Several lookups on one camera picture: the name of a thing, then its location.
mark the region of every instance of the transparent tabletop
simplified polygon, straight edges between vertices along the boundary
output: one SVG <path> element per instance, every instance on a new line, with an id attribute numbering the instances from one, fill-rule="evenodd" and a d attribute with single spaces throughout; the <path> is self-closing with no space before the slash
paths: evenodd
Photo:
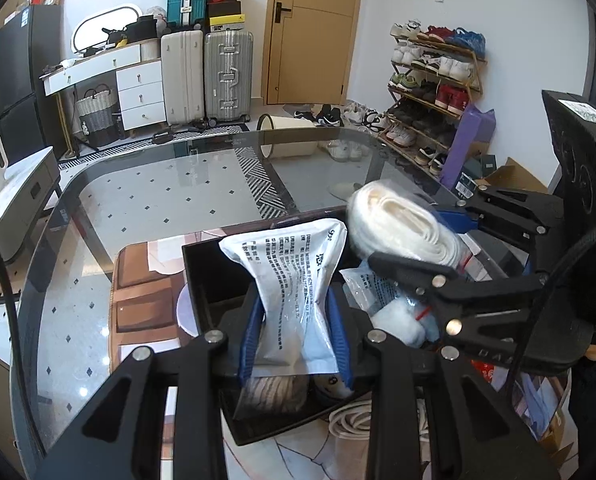
<path id="1" fill-rule="evenodd" d="M 318 141 L 331 139 L 360 143 L 363 156 L 336 162 L 318 147 Z M 110 373 L 113 265 L 123 248 L 344 205 L 345 194 L 378 179 L 390 179 L 430 202 L 456 201 L 378 139 L 343 128 L 183 140 L 82 168 L 50 215 L 18 314 L 31 409 L 47 449 Z M 484 244 L 499 264 L 508 258 L 497 240 Z M 40 458 L 28 436 L 15 380 L 12 406 L 18 448 L 32 477 Z"/>

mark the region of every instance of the refrigerator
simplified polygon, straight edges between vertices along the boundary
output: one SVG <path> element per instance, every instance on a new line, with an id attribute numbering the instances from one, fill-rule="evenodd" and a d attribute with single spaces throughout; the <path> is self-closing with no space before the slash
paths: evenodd
<path id="1" fill-rule="evenodd" d="M 9 164 L 47 146 L 60 158 L 66 140 L 55 96 L 40 81 L 46 66 L 60 63 L 62 6 L 25 8 L 0 29 L 0 127 Z"/>

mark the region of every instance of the white cotton ball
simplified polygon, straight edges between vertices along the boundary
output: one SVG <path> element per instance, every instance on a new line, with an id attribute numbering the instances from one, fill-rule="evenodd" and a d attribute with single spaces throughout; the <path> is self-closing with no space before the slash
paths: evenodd
<path id="1" fill-rule="evenodd" d="M 425 342 L 425 329 L 411 314 L 405 298 L 396 298 L 371 317 L 374 328 L 379 328 L 400 339 L 405 345 L 420 348 Z"/>

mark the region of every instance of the side table drawer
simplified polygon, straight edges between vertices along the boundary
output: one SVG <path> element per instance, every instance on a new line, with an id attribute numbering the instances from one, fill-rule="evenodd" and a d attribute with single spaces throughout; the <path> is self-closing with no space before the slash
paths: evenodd
<path id="1" fill-rule="evenodd" d="M 152 63 L 143 63 L 123 70 L 118 70 L 115 73 L 115 78 L 118 82 L 118 90 L 126 90 L 136 86 L 148 85 L 156 81 L 162 81 L 162 71 L 160 68 L 160 61 Z"/>
<path id="2" fill-rule="evenodd" d="M 156 81 L 148 85 L 136 86 L 118 92 L 120 109 L 122 111 L 137 108 L 138 106 L 160 103 L 165 100 L 162 92 L 162 83 Z"/>
<path id="3" fill-rule="evenodd" d="M 159 123 L 166 120 L 167 115 L 165 114 L 164 102 L 153 103 L 122 111 L 122 124 L 125 130 L 139 128 L 140 126 L 146 126 L 147 124 Z"/>

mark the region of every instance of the metal screw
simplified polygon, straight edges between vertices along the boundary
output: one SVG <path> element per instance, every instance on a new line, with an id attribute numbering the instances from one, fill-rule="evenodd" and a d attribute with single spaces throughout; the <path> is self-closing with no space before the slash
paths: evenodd
<path id="1" fill-rule="evenodd" d="M 224 334 L 220 330 L 209 330 L 209 332 L 204 334 L 207 343 L 219 343 L 223 337 Z"/>
<path id="2" fill-rule="evenodd" d="M 460 330 L 462 330 L 462 321 L 460 321 L 460 319 L 450 320 L 444 328 L 444 331 L 449 335 L 458 335 Z"/>
<path id="3" fill-rule="evenodd" d="M 443 286 L 445 283 L 447 282 L 447 278 L 445 278 L 442 274 L 438 274 L 436 276 L 433 277 L 433 280 L 431 280 L 431 284 L 435 287 L 435 288 L 440 288 L 441 286 Z"/>
<path id="4" fill-rule="evenodd" d="M 460 356 L 460 352 L 455 346 L 443 346 L 440 351 L 440 355 L 447 359 L 447 361 L 456 361 Z"/>
<path id="5" fill-rule="evenodd" d="M 151 348 L 149 348 L 148 346 L 138 346 L 133 352 L 131 352 L 131 356 L 136 361 L 144 361 L 150 355 Z"/>
<path id="6" fill-rule="evenodd" d="M 367 338 L 372 343 L 382 343 L 387 338 L 387 335 L 382 330 L 369 330 Z"/>

